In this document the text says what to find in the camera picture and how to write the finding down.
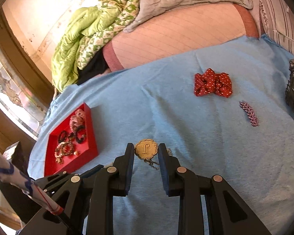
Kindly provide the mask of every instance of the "black hair tie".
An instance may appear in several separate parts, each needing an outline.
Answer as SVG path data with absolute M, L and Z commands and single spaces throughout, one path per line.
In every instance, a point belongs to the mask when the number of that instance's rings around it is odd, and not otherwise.
M 60 144 L 61 142 L 64 142 L 67 137 L 68 137 L 67 131 L 63 130 L 58 137 L 58 143 Z
M 81 138 L 78 137 L 77 133 L 81 130 L 85 129 L 85 126 L 84 125 L 80 125 L 79 127 L 76 128 L 75 132 L 74 132 L 74 135 L 75 135 L 75 139 L 76 139 L 76 142 L 81 144 L 84 139 L 86 138 L 86 135 L 83 134 Z

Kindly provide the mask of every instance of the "window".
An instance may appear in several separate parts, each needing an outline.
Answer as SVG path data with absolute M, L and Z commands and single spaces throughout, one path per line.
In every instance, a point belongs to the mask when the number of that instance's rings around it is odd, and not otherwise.
M 1 50 L 0 108 L 17 126 L 37 140 L 47 108 L 23 84 Z

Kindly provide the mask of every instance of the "red box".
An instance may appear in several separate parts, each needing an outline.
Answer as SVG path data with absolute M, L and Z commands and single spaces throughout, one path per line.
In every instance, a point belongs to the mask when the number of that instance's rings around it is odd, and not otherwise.
M 78 109 L 82 109 L 85 112 L 86 139 L 81 144 L 78 144 L 75 140 L 73 141 L 75 150 L 78 150 L 80 155 L 64 156 L 63 163 L 58 164 L 55 161 L 54 151 L 59 144 L 59 135 L 63 130 L 66 130 L 68 134 L 72 132 L 69 125 L 70 118 Z M 83 103 L 76 110 L 74 110 L 64 121 L 62 121 L 62 123 L 59 124 L 58 127 L 55 128 L 49 135 L 45 161 L 45 176 L 53 175 L 61 171 L 72 173 L 98 155 L 90 108 Z

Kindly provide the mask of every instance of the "blue blanket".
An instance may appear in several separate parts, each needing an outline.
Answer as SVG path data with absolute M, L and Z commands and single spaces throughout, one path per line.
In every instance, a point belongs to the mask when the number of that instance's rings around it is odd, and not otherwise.
M 50 106 L 29 174 L 43 177 L 49 133 L 86 102 L 100 154 L 77 173 L 150 138 L 196 174 L 223 176 L 272 234 L 283 234 L 294 219 L 294 116 L 284 101 L 292 58 L 263 39 L 240 37 L 71 85 Z M 207 68 L 230 75 L 230 98 L 194 95 L 194 74 Z M 259 127 L 251 126 L 241 100 L 253 107 Z M 135 158 L 128 197 L 114 199 L 115 234 L 176 234 L 178 209 L 160 172 Z

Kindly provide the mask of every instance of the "green blanket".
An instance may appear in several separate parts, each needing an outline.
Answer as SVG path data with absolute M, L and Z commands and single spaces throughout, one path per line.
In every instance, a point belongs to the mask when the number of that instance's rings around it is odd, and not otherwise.
M 74 12 L 52 56 L 52 84 L 60 92 L 78 80 L 77 68 L 82 70 L 139 11 L 139 0 L 98 1 Z

